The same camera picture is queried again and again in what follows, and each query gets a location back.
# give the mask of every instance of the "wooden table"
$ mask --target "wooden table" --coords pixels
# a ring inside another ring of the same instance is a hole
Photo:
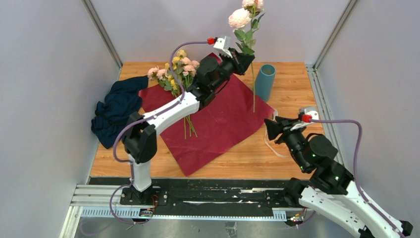
[[[269,62],[276,68],[276,78],[268,104],[278,109],[279,115],[287,118],[296,118],[301,107],[315,106],[306,67],[303,63]],[[264,62],[254,63],[255,72]],[[119,80],[130,77],[146,75],[147,71],[154,66],[164,67],[163,62],[126,62],[122,67]],[[248,86],[252,87],[251,68],[245,76],[239,78]],[[150,81],[149,87],[156,85],[156,81]],[[241,143],[233,146],[225,154],[217,157],[200,170],[193,173],[190,178],[213,178],[213,179],[309,179],[310,175],[300,172],[299,167],[290,157],[286,145],[270,144],[287,158],[277,157],[264,143],[265,126]],[[323,133],[321,124],[313,124],[305,130],[304,135],[309,133]],[[157,153],[152,159],[151,176],[156,178],[185,177],[177,162],[171,155],[167,146],[159,136],[157,140]],[[118,157],[127,159],[122,143],[118,144]],[[91,176],[129,177],[130,168],[127,163],[119,163],[114,160],[112,148],[105,149],[99,145],[93,163]]]

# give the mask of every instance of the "blue cup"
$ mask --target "blue cup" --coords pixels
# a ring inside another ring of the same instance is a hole
[[[273,88],[275,78],[275,67],[271,64],[264,64],[255,79],[255,94],[265,102],[268,101]]]

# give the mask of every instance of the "maroon wrapping paper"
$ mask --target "maroon wrapping paper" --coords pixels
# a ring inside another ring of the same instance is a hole
[[[156,85],[139,92],[143,109],[153,111],[174,97]],[[255,133],[273,109],[258,96],[256,112],[252,112],[253,93],[235,75],[227,86],[204,109],[191,115],[197,132],[190,137],[188,123],[187,139],[184,137],[184,119],[179,120],[160,135],[182,172],[189,176],[208,162],[228,151],[232,146]]]

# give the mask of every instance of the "yellow flower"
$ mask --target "yellow flower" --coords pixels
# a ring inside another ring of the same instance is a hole
[[[178,63],[178,61],[180,61],[180,60],[181,60],[181,58],[180,58],[180,57],[175,56],[175,57],[172,59],[172,64],[176,64],[176,63]]]
[[[181,57],[181,58],[184,58],[184,57],[187,57],[187,53],[185,53],[185,51],[184,51],[184,50],[179,50],[179,51],[176,53],[176,56]]]

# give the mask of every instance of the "flower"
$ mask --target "flower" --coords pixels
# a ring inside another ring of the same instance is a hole
[[[245,9],[252,8],[254,5],[257,11],[264,10],[264,0],[242,0],[242,7]]]
[[[200,66],[200,63],[198,63],[198,61],[193,60],[191,61],[191,65],[194,66],[194,68],[197,68],[198,66]]]
[[[149,80],[153,80],[154,77],[156,76],[156,73],[158,71],[159,71],[159,67],[158,66],[149,69],[149,71],[147,72],[147,78],[149,78]]]
[[[166,69],[159,69],[159,71],[156,73],[156,77],[158,79],[163,79],[163,76],[166,74]]]
[[[176,56],[178,56],[178,57],[180,57],[180,58],[184,58],[184,57],[187,57],[187,53],[185,53],[185,51],[184,51],[184,50],[179,50],[179,51],[176,53]]]
[[[181,58],[179,57],[179,56],[175,56],[173,59],[172,59],[172,64],[176,64],[176,63],[178,63],[178,61],[180,61],[181,60]]]
[[[229,26],[239,29],[245,27],[250,21],[250,12],[246,9],[238,9],[229,16]]]
[[[187,58],[187,57],[182,58],[181,59],[181,62],[183,64],[192,64],[191,60],[189,58]]]
[[[184,66],[184,72],[182,72],[182,74],[184,75],[184,76],[187,76],[188,74],[191,74],[193,77],[196,75],[196,73],[197,73],[197,71],[196,71],[196,69],[194,68],[194,66],[192,66],[192,65],[186,65],[186,66]]]

